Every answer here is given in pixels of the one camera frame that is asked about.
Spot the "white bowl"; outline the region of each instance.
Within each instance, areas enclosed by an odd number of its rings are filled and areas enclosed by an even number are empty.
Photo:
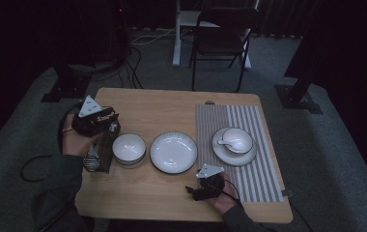
[[[162,172],[178,174],[188,170],[196,161],[195,142],[181,132],[166,132],[157,137],[151,146],[150,158]]]
[[[247,153],[253,146],[252,136],[245,130],[239,128],[227,129],[222,135],[222,140],[232,144],[225,144],[224,146],[234,153]]]
[[[125,168],[134,168],[141,164],[145,157],[145,141],[132,133],[123,134],[112,144],[115,160]]]

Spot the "finger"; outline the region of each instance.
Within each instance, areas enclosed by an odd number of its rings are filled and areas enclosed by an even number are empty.
[[[229,175],[226,172],[221,172],[220,175],[222,175],[223,180],[230,181]]]
[[[63,125],[63,131],[68,131],[72,129],[72,120],[74,119],[74,114],[69,114],[66,117],[66,121],[64,122]]]

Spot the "striped placemat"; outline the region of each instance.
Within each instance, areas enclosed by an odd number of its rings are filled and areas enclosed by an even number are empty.
[[[212,137],[222,128],[241,128],[249,132],[258,145],[256,158],[244,166],[223,162],[212,149]],[[279,202],[283,195],[279,186],[268,140],[256,105],[196,105],[196,137],[198,167],[204,163],[223,166],[238,188],[242,202]]]

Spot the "bowl rim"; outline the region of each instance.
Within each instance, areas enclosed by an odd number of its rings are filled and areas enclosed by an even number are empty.
[[[121,159],[121,158],[119,158],[119,157],[118,157],[118,155],[117,155],[117,154],[115,154],[114,146],[115,146],[115,143],[116,143],[117,139],[118,139],[118,138],[120,138],[120,137],[123,137],[123,136],[125,136],[125,135],[134,135],[134,136],[136,136],[136,137],[138,137],[138,138],[140,138],[140,139],[141,139],[142,144],[144,145],[144,146],[143,146],[143,147],[144,147],[144,151],[143,151],[143,153],[142,153],[142,154],[141,154],[137,159],[133,159],[133,160]],[[111,150],[112,150],[112,153],[114,154],[114,156],[115,156],[115,158],[116,158],[117,160],[122,160],[122,161],[126,161],[126,162],[134,162],[134,161],[140,160],[140,159],[142,159],[143,157],[145,157],[145,154],[147,153],[147,144],[145,143],[144,138],[142,138],[140,135],[138,135],[138,134],[136,134],[136,133],[124,133],[124,134],[122,134],[122,135],[118,136],[118,137],[114,140],[114,142],[113,142],[113,144],[112,144],[112,149],[111,149]]]
[[[131,160],[131,161],[119,159],[117,156],[115,156],[115,160],[118,163],[122,164],[122,165],[134,165],[134,164],[138,163],[139,161],[143,160],[144,157],[145,157],[145,154],[146,154],[146,152],[141,157],[139,157],[138,159],[134,159],[134,160]]]
[[[161,137],[163,136],[164,134],[167,134],[167,133],[180,133],[180,134],[183,134],[184,136],[188,137],[189,140],[192,141],[193,145],[194,145],[194,148],[195,148],[195,160],[194,162],[185,170],[181,170],[181,171],[166,171],[164,168],[160,167],[160,166],[157,166],[153,160],[153,146],[155,146],[155,142]],[[150,148],[150,152],[149,152],[149,156],[150,156],[150,160],[151,160],[151,163],[153,164],[153,166],[158,169],[159,171],[163,172],[163,173],[167,173],[167,174],[181,174],[181,173],[184,173],[185,171],[189,170],[195,163],[196,163],[196,160],[198,159],[198,146],[195,142],[195,140],[193,140],[192,137],[190,137],[188,134],[184,133],[184,132],[181,132],[181,131],[177,131],[177,130],[170,130],[170,131],[166,131],[166,132],[163,132],[161,133],[160,135],[158,135],[154,141],[152,142],[151,144],[151,148]]]

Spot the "white plate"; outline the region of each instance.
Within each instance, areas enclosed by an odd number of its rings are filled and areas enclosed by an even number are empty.
[[[255,159],[256,154],[257,154],[257,144],[254,139],[252,139],[253,141],[252,149],[250,149],[250,151],[247,152],[246,154],[238,154],[238,153],[231,152],[230,150],[226,148],[225,145],[217,144],[217,140],[222,137],[223,133],[227,129],[229,128],[218,130],[214,134],[212,138],[212,148],[213,148],[214,153],[224,162],[229,163],[234,166],[247,165],[248,163],[253,161],[253,159]]]
[[[196,144],[184,133],[166,132],[151,145],[151,162],[160,171],[177,174],[185,172],[195,163],[198,151]]]

